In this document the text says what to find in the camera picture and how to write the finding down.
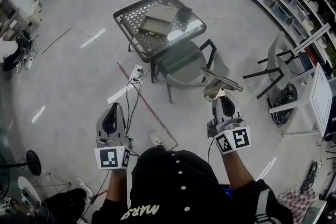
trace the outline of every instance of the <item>black sleeve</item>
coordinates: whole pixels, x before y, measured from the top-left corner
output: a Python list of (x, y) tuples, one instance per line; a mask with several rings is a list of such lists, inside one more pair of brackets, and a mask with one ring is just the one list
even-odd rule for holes
[(105, 199), (100, 210), (93, 213), (91, 224), (118, 223), (127, 209), (127, 204)]
[(263, 181), (252, 181), (243, 187), (234, 191), (234, 199), (249, 216), (254, 217), (257, 211), (259, 194), (270, 189), (267, 199), (266, 214), (268, 217), (274, 217), (281, 221), (282, 224), (292, 224), (293, 214), (285, 206), (281, 205), (275, 197), (271, 188)]

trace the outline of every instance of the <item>desk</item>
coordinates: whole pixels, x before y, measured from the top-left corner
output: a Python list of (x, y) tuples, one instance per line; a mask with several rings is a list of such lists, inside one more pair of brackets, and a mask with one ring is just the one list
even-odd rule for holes
[(40, 196), (37, 194), (35, 188), (32, 186), (32, 184), (28, 181), (27, 178), (20, 176), (17, 180), (17, 184), (19, 186), (20, 190), (26, 189), (30, 192), (30, 194), (37, 200), (42, 201)]
[(329, 86), (329, 82), (325, 77), (324, 72), (319, 63), (315, 68), (312, 68), (307, 72), (298, 75), (297, 77), (293, 78), (290, 82), (302, 79), (306, 76), (309, 76), (309, 79), (307, 85), (305, 86), (302, 98), (300, 98), (298, 101), (269, 109), (268, 112), (275, 113), (287, 109), (292, 109), (296, 107), (300, 108), (305, 105), (309, 105), (309, 107), (313, 111), (315, 123), (318, 129), (313, 131), (311, 130), (303, 132), (285, 133), (283, 134), (283, 136), (319, 134), (323, 137), (326, 131), (332, 102), (332, 92)]
[(145, 18), (145, 13), (154, 3), (177, 9), (184, 7), (179, 0), (141, 0), (113, 14), (114, 20), (140, 58), (146, 63), (151, 63), (152, 83), (154, 83), (155, 59), (165, 54), (171, 47), (182, 46), (182, 41), (191, 40), (206, 30), (205, 23), (192, 13), (186, 24), (181, 23), (176, 16), (171, 23), (167, 37), (140, 33), (139, 26)]

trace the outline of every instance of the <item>person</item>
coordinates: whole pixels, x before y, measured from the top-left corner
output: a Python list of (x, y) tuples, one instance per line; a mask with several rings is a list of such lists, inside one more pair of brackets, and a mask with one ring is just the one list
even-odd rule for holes
[(263, 180), (254, 181), (237, 152), (222, 156), (233, 189), (230, 198), (203, 159), (189, 151), (166, 151), (155, 133), (151, 139), (154, 147), (139, 157), (132, 172), (130, 208), (126, 170), (112, 170), (106, 199), (93, 213), (92, 224), (293, 223), (292, 212)]
[(85, 182), (76, 177), (80, 188), (65, 193), (58, 193), (41, 202), (39, 212), (34, 210), (25, 214), (20, 203), (13, 201), (13, 208), (0, 217), (1, 224), (76, 224), (82, 216), (86, 203), (93, 198), (92, 190)]
[(17, 61), (21, 55), (21, 48), (16, 41), (4, 41), (0, 38), (0, 63), (2, 64), (2, 70), (7, 72), (20, 65)]

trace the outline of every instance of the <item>glass table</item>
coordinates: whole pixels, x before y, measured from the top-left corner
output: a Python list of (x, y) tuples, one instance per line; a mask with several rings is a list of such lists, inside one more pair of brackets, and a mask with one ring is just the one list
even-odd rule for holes
[(145, 13), (151, 5), (156, 3), (177, 9), (185, 7), (179, 0), (141, 0), (113, 14), (114, 20), (130, 42), (129, 51), (132, 46), (145, 63), (151, 63), (152, 83), (154, 83), (155, 59), (174, 46), (183, 46), (183, 41), (191, 40), (206, 30), (205, 23), (194, 13), (191, 13), (187, 23), (179, 21), (176, 16), (166, 37), (139, 32)]

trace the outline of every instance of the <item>metal table frame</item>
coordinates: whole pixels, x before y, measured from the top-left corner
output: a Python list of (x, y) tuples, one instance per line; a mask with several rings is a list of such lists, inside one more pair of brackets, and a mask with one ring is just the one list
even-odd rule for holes
[[(134, 48), (134, 50), (137, 52), (137, 54), (140, 56), (141, 60), (143, 60), (145, 63), (150, 63), (151, 64), (151, 79), (152, 79), (152, 83), (154, 83), (154, 79), (155, 79), (155, 67), (156, 67), (156, 64), (155, 64), (155, 59), (157, 59), (158, 57), (160, 57), (161, 55), (165, 54), (168, 50), (170, 50), (172, 47), (176, 46), (177, 44), (180, 44), (182, 41), (184, 40), (191, 40), (201, 34), (203, 34), (207, 28), (206, 24), (200, 19), (198, 18), (194, 13), (193, 13), (193, 16), (195, 16), (198, 20), (200, 20), (204, 26), (204, 28), (201, 30), (201, 31), (197, 31), (195, 33), (192, 33), (190, 35), (188, 35), (188, 37), (180, 40), (179, 42), (175, 43), (175, 44), (172, 44), (172, 45), (169, 45), (165, 48), (163, 48), (162, 50), (156, 52), (156, 53), (153, 53), (153, 54), (150, 54), (150, 53), (143, 53), (140, 51), (140, 49), (138, 48), (138, 45), (141, 46), (141, 42), (139, 41), (139, 39), (136, 37), (136, 35), (133, 34), (133, 31), (131, 30), (131, 28), (128, 26), (128, 24), (126, 24), (125, 22), (123, 22), (121, 16), (123, 14), (125, 14), (126, 12), (129, 12), (141, 5), (144, 5), (146, 2), (150, 2), (150, 1), (153, 1), (153, 0), (141, 0), (141, 1), (138, 1), (128, 7), (125, 7), (117, 12), (115, 12), (113, 14), (113, 18), (115, 20), (115, 22), (117, 23), (117, 25), (120, 27), (120, 29), (122, 30), (122, 32), (124, 33), (124, 35), (126, 36), (126, 38), (128, 39), (129, 41), (129, 51), (130, 51), (130, 47), (132, 45), (132, 47)], [(183, 6), (185, 6), (181, 1), (179, 0), (175, 0), (176, 1), (176, 5), (177, 5), (177, 8), (181, 8)]]

